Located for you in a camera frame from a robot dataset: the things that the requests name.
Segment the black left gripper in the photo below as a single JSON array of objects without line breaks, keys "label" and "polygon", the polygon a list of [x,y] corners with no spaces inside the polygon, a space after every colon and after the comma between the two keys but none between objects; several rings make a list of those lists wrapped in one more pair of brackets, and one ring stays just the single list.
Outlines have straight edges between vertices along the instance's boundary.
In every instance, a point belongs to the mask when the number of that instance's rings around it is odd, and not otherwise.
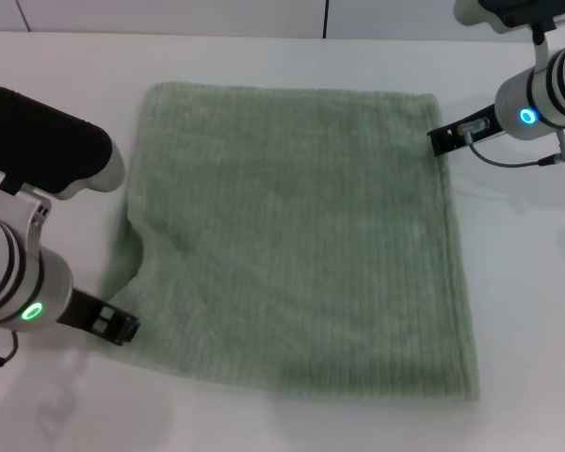
[{"label": "black left gripper", "polygon": [[116,346],[130,343],[137,333],[139,321],[122,309],[74,288],[69,304],[56,320],[58,324],[94,334]]}]

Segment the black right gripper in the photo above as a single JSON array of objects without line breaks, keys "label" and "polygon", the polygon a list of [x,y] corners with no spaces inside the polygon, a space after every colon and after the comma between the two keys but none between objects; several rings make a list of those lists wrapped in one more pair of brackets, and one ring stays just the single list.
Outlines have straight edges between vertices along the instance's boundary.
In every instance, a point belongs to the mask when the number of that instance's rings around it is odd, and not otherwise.
[{"label": "black right gripper", "polygon": [[448,124],[428,132],[435,156],[456,151],[467,145],[467,136],[472,143],[504,133],[495,112],[495,106],[489,105],[477,113],[460,120],[457,124]]}]

